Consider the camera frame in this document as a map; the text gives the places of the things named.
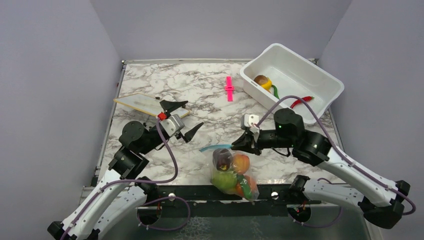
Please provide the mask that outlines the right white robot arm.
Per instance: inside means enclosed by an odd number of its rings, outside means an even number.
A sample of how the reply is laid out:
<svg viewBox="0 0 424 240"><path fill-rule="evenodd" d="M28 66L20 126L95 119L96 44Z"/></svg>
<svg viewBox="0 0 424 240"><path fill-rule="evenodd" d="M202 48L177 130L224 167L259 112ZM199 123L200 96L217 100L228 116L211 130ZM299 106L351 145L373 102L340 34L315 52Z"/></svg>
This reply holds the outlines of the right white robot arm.
<svg viewBox="0 0 424 240"><path fill-rule="evenodd" d="M406 181L389 180L354 161L328 137L305 129L303 118L292 109L277 110L273 120L274 129L261 130L257 115L243 115L240 120L243 134L231 148L255 155L264 149L288 149L299 161L327 171L346 183L346 186L337 186L298 175L286 195L292 202L321 201L353 209L383 229L391 229L399 222L405 209L403 201L410 190Z"/></svg>

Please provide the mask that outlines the dark green pepper toy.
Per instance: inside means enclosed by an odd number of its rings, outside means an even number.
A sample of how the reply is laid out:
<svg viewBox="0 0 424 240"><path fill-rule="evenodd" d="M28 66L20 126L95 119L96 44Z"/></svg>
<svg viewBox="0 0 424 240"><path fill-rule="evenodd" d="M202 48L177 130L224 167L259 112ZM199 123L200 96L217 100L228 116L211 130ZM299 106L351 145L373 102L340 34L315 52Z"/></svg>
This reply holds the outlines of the dark green pepper toy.
<svg viewBox="0 0 424 240"><path fill-rule="evenodd" d="M237 175L236 192L240 197L247 200L253 199L252 178L248 175Z"/></svg>

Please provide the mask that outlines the green cabbage toy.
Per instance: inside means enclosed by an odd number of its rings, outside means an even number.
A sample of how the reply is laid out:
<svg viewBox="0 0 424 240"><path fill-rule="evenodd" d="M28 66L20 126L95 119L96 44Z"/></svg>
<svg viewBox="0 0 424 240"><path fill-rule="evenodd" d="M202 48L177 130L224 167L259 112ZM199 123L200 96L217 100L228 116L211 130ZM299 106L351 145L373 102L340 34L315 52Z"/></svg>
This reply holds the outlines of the green cabbage toy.
<svg viewBox="0 0 424 240"><path fill-rule="evenodd" d="M237 176L232 171L214 171L211 175L211 183L223 193L236 193Z"/></svg>

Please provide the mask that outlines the peach toy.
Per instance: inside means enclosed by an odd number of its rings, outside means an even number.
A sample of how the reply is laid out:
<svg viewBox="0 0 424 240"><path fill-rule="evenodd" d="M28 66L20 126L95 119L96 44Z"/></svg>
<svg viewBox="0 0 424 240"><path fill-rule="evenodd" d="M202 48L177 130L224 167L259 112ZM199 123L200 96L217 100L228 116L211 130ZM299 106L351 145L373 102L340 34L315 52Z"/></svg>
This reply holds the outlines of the peach toy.
<svg viewBox="0 0 424 240"><path fill-rule="evenodd" d="M239 174L245 174L250 168L250 159L244 154L235 154L232 163L234 171Z"/></svg>

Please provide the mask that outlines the clear zip top bag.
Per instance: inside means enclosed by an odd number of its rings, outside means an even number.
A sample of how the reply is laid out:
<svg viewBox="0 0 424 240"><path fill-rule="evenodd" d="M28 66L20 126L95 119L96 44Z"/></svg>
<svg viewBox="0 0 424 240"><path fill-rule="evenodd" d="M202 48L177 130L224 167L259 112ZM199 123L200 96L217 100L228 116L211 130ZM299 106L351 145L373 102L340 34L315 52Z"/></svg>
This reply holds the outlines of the clear zip top bag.
<svg viewBox="0 0 424 240"><path fill-rule="evenodd" d="M259 198L258 184L246 153L232 150L229 144L206 146L199 152L205 157L210 169L210 183L215 188L250 202Z"/></svg>

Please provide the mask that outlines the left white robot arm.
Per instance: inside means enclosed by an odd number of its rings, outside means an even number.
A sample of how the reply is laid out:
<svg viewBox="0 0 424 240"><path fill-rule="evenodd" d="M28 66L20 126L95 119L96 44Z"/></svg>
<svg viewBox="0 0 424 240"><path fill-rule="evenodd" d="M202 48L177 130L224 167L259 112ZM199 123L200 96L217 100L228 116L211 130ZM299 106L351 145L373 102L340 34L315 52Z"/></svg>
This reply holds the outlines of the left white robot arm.
<svg viewBox="0 0 424 240"><path fill-rule="evenodd" d="M182 134L185 125L181 116L174 112L187 103L186 100L159 101L159 113L155 114L155 125L151 128L136 120L128 122L118 139L121 147L95 188L67 218L53 221L47 232L56 240L99 240L126 212L143 204L149 206L155 203L158 185L172 182L179 173L169 139L176 137L188 143L203 126L199 123ZM165 147L171 157L174 175L165 180L140 178L140 173L149 163L145 155L160 146Z"/></svg>

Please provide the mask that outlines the orange pumpkin toy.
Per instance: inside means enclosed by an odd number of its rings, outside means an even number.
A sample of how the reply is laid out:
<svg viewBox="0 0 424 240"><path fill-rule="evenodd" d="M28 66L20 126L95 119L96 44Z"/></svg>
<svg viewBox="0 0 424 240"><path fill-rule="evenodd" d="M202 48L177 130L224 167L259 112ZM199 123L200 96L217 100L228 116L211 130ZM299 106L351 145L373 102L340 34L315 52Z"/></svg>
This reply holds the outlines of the orange pumpkin toy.
<svg viewBox="0 0 424 240"><path fill-rule="evenodd" d="M259 190L254 178L248 175L237 175L236 194L247 200L256 200Z"/></svg>

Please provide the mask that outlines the dark maroon plum toy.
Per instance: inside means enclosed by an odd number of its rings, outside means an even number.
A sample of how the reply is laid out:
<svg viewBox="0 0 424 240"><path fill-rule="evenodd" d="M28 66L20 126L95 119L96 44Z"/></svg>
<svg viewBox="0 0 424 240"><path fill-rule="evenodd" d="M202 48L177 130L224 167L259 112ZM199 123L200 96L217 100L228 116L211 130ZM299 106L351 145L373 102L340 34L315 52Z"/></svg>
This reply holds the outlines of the dark maroon plum toy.
<svg viewBox="0 0 424 240"><path fill-rule="evenodd" d="M212 153L212 163L217 171L226 172L233 163L233 155L226 148L215 149Z"/></svg>

